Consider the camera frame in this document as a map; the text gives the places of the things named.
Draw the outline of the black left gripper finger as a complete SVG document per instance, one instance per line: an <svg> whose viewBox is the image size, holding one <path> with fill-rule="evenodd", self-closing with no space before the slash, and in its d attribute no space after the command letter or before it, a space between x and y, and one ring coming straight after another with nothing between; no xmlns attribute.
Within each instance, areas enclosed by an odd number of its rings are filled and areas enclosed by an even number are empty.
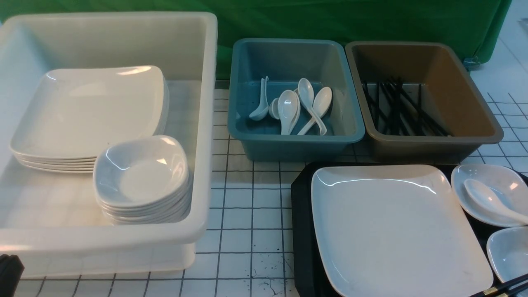
<svg viewBox="0 0 528 297"><path fill-rule="evenodd" d="M17 289L19 280L24 271L19 256L1 255L0 256L0 296L13 297Z"/></svg>

